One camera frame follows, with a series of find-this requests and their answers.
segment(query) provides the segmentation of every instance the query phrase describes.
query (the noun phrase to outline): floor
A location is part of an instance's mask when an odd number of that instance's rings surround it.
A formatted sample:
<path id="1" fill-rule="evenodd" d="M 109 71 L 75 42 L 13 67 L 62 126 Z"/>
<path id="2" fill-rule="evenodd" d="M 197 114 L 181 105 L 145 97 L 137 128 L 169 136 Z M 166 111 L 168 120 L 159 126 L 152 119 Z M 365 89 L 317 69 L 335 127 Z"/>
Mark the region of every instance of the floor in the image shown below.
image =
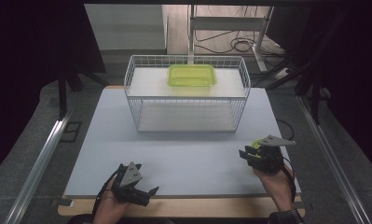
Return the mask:
<path id="1" fill-rule="evenodd" d="M 210 14 L 211 11 L 215 14 L 216 8 L 207 7 L 203 13 Z M 178 12 L 185 15 L 186 7 L 178 8 Z M 236 12 L 236 8 L 232 8 L 229 14 L 235 15 Z M 182 29 L 170 29 L 169 38 L 177 40 L 174 32 L 180 32 L 179 30 Z M 198 38 L 207 36 L 209 35 L 200 34 L 199 36 L 198 34 Z M 228 37 L 223 43 L 227 44 L 231 38 L 233 37 Z M 183 42 L 185 41 L 180 41 L 179 39 L 179 41 L 175 42 L 179 44 L 178 48 L 173 47 L 174 43 L 168 43 L 168 53 L 184 53 L 186 44 L 184 45 Z M 217 47 L 214 50 L 225 50 L 225 44 L 215 43 L 207 46 L 212 49 Z M 277 53 L 281 53 L 280 48 L 271 43 L 268 38 L 265 39 L 263 46 L 266 46 L 267 49 L 270 48 L 269 51 L 277 50 Z M 135 52 L 103 51 L 103 61 L 107 74 L 100 74 L 100 77 L 107 80 L 111 85 L 121 85 L 129 57 L 133 53 Z M 151 54 L 156 52 L 139 50 L 137 53 Z M 205 54 L 208 52 L 197 51 L 197 53 Z M 261 78 L 266 77 L 266 75 L 259 73 L 255 59 L 249 55 L 245 56 L 244 59 L 251 74 L 252 85 L 257 84 L 257 87 L 264 87 L 278 78 L 278 76 L 269 76 L 269 78 L 260 82 Z M 267 60 L 274 65 L 279 63 L 281 58 L 268 57 Z M 61 202 L 64 188 L 73 170 L 78 151 L 82 146 L 94 109 L 103 90 L 103 87 L 99 84 L 82 75 L 80 77 L 84 84 L 82 91 L 74 92 L 68 88 L 69 95 L 76 98 L 76 107 L 70 118 L 70 123 L 78 129 L 78 133 L 75 135 L 75 133 L 69 132 L 62 136 L 62 141 L 57 145 L 21 223 L 66 223 L 70 219 L 69 217 L 59 216 L 57 207 Z M 328 158 L 324 156 L 324 152 L 313 135 L 312 128 L 307 122 L 307 117 L 300 106 L 298 98 L 294 94 L 295 84 L 296 79 L 273 91 L 269 91 L 268 95 L 282 136 L 289 137 L 294 135 L 294 139 L 297 141 L 297 145 L 288 150 L 288 152 L 303 192 L 302 199 L 307 211 L 305 219 L 308 223 L 357 223 L 348 201 L 344 197 L 343 191 L 339 187 L 327 162 Z M 42 89 L 40 103 L 33 117 L 25 127 L 19 141 L 0 166 L 0 223 L 3 223 L 6 219 L 8 211 L 17 198 L 29 171 L 34 166 L 34 162 L 58 118 L 57 92 L 56 82 Z M 372 165 L 363 151 L 338 124 L 326 107 L 325 101 L 321 101 L 319 115 L 321 119 L 320 127 L 324 131 L 331 148 L 335 151 L 339 164 L 354 187 L 360 201 L 364 204 L 372 222 Z M 208 222 L 208 220 L 179 219 L 176 223 L 197 223 L 198 221 Z M 211 223 L 261 223 L 261 220 L 238 219 L 209 221 Z M 132 222 L 152 223 L 152 220 L 135 219 Z"/>

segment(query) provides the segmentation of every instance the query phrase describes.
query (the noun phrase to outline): yellow-green lid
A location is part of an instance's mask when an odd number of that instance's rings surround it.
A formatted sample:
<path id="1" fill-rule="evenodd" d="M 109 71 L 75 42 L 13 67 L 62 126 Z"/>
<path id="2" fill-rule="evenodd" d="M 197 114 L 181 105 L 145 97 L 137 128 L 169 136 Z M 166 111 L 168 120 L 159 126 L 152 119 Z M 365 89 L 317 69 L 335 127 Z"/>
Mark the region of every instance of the yellow-green lid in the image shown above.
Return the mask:
<path id="1" fill-rule="evenodd" d="M 168 85 L 171 87 L 212 87 L 214 68 L 209 64 L 174 64 L 169 67 Z"/>

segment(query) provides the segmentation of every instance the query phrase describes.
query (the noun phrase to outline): metal wire rack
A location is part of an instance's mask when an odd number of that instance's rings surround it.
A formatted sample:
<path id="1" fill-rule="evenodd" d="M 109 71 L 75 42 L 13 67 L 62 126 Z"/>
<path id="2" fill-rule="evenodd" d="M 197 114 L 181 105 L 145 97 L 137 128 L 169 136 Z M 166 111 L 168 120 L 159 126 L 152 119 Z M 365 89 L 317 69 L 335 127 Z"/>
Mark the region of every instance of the metal wire rack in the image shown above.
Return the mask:
<path id="1" fill-rule="evenodd" d="M 250 91 L 240 56 L 134 55 L 124 89 L 138 132 L 236 132 Z M 166 84 L 172 64 L 210 64 L 217 85 L 172 88 Z"/>

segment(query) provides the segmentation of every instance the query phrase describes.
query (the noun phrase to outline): cable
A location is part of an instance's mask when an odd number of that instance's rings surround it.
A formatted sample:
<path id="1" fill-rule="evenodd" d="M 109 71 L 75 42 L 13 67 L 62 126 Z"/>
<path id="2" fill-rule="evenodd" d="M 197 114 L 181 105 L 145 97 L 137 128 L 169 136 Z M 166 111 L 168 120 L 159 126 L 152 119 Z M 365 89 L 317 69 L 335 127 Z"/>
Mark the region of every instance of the cable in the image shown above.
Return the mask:
<path id="1" fill-rule="evenodd" d="M 286 138 L 286 140 L 293 140 L 294 135 L 295 135 L 295 132 L 294 132 L 293 127 L 292 127 L 289 123 L 287 123 L 286 121 L 284 121 L 284 120 L 282 120 L 282 119 L 276 119 L 276 121 L 279 121 L 279 122 L 281 122 L 281 123 L 287 125 L 287 126 L 290 128 L 290 130 L 291 130 L 291 135 L 290 135 L 289 138 Z"/>

